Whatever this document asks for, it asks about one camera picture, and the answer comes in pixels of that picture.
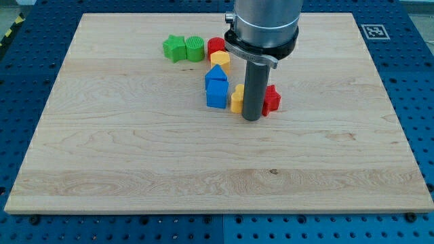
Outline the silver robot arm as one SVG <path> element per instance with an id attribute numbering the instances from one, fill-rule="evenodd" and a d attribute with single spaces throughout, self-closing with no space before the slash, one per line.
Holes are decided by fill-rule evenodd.
<path id="1" fill-rule="evenodd" d="M 277 68 L 294 50 L 303 0 L 235 0 L 224 16 L 225 49 L 249 62 Z"/>

